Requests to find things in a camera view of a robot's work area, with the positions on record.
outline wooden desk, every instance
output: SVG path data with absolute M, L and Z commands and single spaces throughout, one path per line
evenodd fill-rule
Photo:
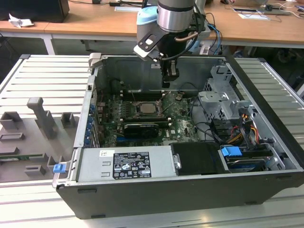
M 222 32 L 223 40 L 227 44 L 229 41 L 233 41 L 264 43 L 265 47 L 269 47 L 270 43 L 304 46 L 304 19 L 299 19 L 295 15 L 278 16 L 282 20 L 281 23 L 278 22 L 279 19 L 275 15 L 266 15 L 271 20 L 242 19 L 238 13 L 229 9 L 229 5 L 226 5 L 226 8 L 228 9 L 215 0 L 211 5 L 205 7 L 205 12 L 214 15 L 216 26 Z M 297 8 L 287 10 L 296 12 Z M 212 23 L 211 15 L 207 15 L 207 19 Z
M 69 2 L 69 6 L 70 12 L 64 23 L 35 22 L 30 28 L 16 28 L 7 21 L 0 21 L 0 32 L 8 37 L 42 38 L 52 55 L 56 53 L 52 39 L 56 38 L 136 40 L 136 12 L 117 12 L 108 5 Z M 288 10 L 296 12 L 297 8 Z M 232 9 L 225 9 L 219 0 L 207 5 L 205 12 L 215 16 L 216 26 L 223 34 L 223 45 L 304 48 L 304 19 L 294 15 L 279 16 L 281 23 L 273 21 L 278 20 L 275 15 L 267 15 L 272 20 L 242 19 Z M 207 19 L 212 22 L 211 15 L 207 15 Z M 215 33 L 212 32 L 209 40 L 214 39 Z
M 119 12 L 109 5 L 69 2 L 64 23 L 49 23 L 46 33 L 136 37 L 136 12 Z

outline desk leg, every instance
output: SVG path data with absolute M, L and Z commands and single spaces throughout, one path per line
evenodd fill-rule
M 54 46 L 53 46 L 52 36 L 50 34 L 43 34 L 41 36 L 41 38 L 43 39 L 44 44 L 45 44 L 45 46 L 47 48 L 47 53 L 49 55 L 56 55 L 57 52 L 56 52 L 56 50 L 54 49 Z
M 90 49 L 89 41 L 88 41 L 87 39 L 85 39 L 85 40 L 84 40 L 84 43 L 85 43 L 85 48 L 86 48 L 85 50 L 86 50 L 86 51 L 90 51 L 91 49 Z

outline paper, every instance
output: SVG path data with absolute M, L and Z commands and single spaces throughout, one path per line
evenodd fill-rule
M 138 12 L 142 8 L 141 7 L 127 7 L 127 6 L 116 6 L 115 11 L 123 11 L 123 12 Z
M 19 18 L 13 17 L 11 14 L 9 14 L 9 22 L 13 26 L 18 27 L 18 28 L 34 25 L 30 19 L 19 19 Z
M 113 157 L 115 150 L 100 150 L 99 157 Z
M 257 14 L 238 14 L 242 19 L 270 20 L 269 17 Z

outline metal worktable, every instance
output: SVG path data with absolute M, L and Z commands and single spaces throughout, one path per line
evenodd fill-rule
M 90 75 L 87 72 L 87 61 L 88 56 L 31 56 L 29 59 L 19 60 L 0 86 L 0 114 L 6 110 L 17 110 L 21 117 L 34 118 L 31 111 L 27 109 L 26 102 L 29 96 L 35 94 L 44 97 L 44 105 L 49 107 L 53 116 L 59 116 L 66 109 L 75 115 L 80 115 L 85 85 Z M 267 63 L 260 63 L 256 59 L 237 59 L 237 61 L 303 146 L 303 101 L 292 97 L 296 93 L 275 71 L 269 68 Z M 53 189 L 51 182 L 52 180 L 1 183 L 1 227 L 304 226 L 304 185 L 286 189 L 262 205 L 79 220 Z

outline blue cable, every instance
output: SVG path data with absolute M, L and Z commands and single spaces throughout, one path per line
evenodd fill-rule
M 219 31 L 218 31 L 218 30 L 215 30 L 215 31 L 216 31 L 216 33 L 217 33 L 217 35 L 218 35 L 218 47 L 217 47 L 217 49 L 215 49 L 215 51 L 214 51 L 214 55 L 216 55 L 216 54 L 217 54 L 218 49 L 219 49 L 219 47 L 220 47 L 220 36 L 219 36 Z
M 217 36 L 218 36 L 218 46 L 217 46 L 217 49 L 215 49 L 215 51 L 214 51 L 214 55 L 216 55 L 217 51 L 220 47 L 220 43 L 221 43 L 219 31 L 214 26 L 212 26 L 211 24 L 208 24 L 208 26 L 211 27 L 217 33 Z

